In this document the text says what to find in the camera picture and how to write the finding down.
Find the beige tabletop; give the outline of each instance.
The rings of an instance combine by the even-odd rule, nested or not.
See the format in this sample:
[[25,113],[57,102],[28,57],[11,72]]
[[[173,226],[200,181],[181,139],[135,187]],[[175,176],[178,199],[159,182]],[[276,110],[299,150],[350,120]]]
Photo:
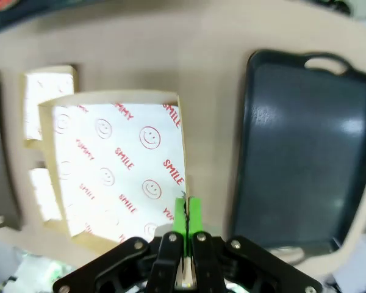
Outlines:
[[[366,71],[366,27],[286,0],[110,1],[63,10],[0,33],[4,134],[25,219],[22,232],[0,229],[0,239],[75,266],[96,256],[43,227],[27,177],[27,170],[43,158],[22,147],[19,76],[57,64],[77,66],[82,91],[179,94],[188,192],[203,199],[204,222],[225,234],[239,153],[242,80],[249,55],[261,48],[334,52]],[[353,225],[346,245],[332,258],[298,268],[313,276],[332,272],[353,249],[365,223]]]

